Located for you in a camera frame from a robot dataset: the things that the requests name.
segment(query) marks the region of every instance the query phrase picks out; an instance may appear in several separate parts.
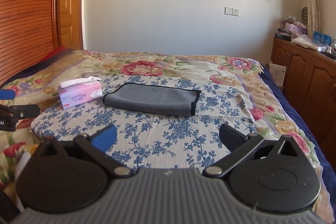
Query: cabinet door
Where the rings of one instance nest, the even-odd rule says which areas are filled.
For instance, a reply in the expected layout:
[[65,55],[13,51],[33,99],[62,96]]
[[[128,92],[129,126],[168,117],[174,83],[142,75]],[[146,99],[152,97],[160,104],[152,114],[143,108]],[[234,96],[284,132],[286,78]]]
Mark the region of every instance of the cabinet door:
[[287,58],[288,52],[289,52],[289,45],[283,42],[274,40],[272,55],[271,55],[272,62],[277,65],[286,66],[286,58]]
[[308,76],[311,55],[294,47],[290,47],[288,54],[283,94],[292,107],[300,113],[305,97],[303,85],[306,83]]
[[328,162],[331,164],[332,168],[336,170],[336,153],[335,153],[335,143],[336,143],[336,120],[332,119],[332,125],[328,130],[324,140],[320,144],[323,154],[327,158]]
[[305,103],[300,114],[319,143],[331,127],[336,99],[335,84],[336,67],[312,57],[303,91]]

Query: gray towel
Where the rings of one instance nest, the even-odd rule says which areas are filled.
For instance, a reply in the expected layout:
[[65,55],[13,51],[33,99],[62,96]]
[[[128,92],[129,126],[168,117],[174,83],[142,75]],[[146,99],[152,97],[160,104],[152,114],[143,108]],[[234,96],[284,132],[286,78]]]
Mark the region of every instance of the gray towel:
[[103,103],[139,112],[194,116],[200,90],[125,83],[103,97]]

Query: tissue box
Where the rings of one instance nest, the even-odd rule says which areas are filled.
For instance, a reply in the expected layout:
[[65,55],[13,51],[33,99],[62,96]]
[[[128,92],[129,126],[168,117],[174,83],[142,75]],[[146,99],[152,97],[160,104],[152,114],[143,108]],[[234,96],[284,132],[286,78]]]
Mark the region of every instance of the tissue box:
[[292,38],[297,38],[300,34],[307,34],[307,29],[296,26],[294,24],[286,23],[285,29],[292,32]]
[[101,84],[91,78],[70,80],[58,87],[63,109],[76,106],[103,96]]

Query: blue floral sheet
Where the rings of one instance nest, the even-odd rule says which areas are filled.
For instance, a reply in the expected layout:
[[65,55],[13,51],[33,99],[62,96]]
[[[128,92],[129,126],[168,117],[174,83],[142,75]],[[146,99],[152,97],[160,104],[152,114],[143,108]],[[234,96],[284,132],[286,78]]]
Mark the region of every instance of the blue floral sheet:
[[155,76],[103,76],[103,93],[124,83],[169,86],[201,90],[196,115],[162,116],[110,107],[96,99],[63,110],[60,103],[36,118],[32,131],[40,136],[72,140],[85,132],[94,134],[110,123],[117,127],[117,141],[107,152],[136,170],[153,168],[203,168],[226,156],[229,151],[219,139],[219,127],[228,123],[247,135],[256,133],[254,119],[244,97],[233,87],[195,80]]

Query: blue handle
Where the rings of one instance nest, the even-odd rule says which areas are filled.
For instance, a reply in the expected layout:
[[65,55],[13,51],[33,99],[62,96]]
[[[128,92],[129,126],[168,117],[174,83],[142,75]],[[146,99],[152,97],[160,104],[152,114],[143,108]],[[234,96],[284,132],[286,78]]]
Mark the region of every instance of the blue handle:
[[98,148],[100,151],[106,153],[106,151],[117,140],[117,128],[113,124],[109,124],[97,133],[91,136],[91,144]]
[[14,90],[0,90],[0,100],[13,100],[15,95]]

